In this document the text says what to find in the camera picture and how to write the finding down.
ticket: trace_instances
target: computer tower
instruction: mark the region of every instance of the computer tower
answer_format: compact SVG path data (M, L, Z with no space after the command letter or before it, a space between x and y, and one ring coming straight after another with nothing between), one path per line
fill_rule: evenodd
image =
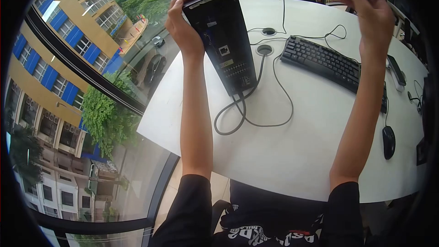
M200 35L229 96L256 86L250 41L239 0L192 0L183 12Z

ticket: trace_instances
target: computer mouse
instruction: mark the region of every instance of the computer mouse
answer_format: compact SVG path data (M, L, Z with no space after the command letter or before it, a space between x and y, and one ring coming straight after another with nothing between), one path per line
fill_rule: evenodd
M383 128L384 158L390 159L395 152L395 134L392 127L385 126Z

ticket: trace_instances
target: smartphone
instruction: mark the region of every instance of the smartphone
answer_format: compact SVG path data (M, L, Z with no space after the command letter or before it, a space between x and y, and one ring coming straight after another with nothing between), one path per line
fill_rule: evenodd
M395 72L396 79L398 80L399 85L405 86L406 80L403 73L401 72L401 69L399 69L398 63L396 63L396 60L389 55L387 55L387 59L389 67Z

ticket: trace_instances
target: black keyboard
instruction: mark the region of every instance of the black keyboard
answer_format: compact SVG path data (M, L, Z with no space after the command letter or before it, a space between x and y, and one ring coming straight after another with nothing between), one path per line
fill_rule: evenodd
M344 55L303 38L290 36L281 61L319 74L356 94L359 83L359 64ZM383 96L381 112L385 113Z

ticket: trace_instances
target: car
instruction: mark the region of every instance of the car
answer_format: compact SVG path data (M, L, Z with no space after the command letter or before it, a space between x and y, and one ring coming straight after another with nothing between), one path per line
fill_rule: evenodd
M143 82L146 86L151 86L157 74L162 73L163 68L166 65L166 58L160 54L157 54L151 58L146 68L146 75Z
M151 39L151 42L154 44L154 46L157 46L157 48L159 48L163 46L165 40L162 39L160 36L156 36L153 39Z

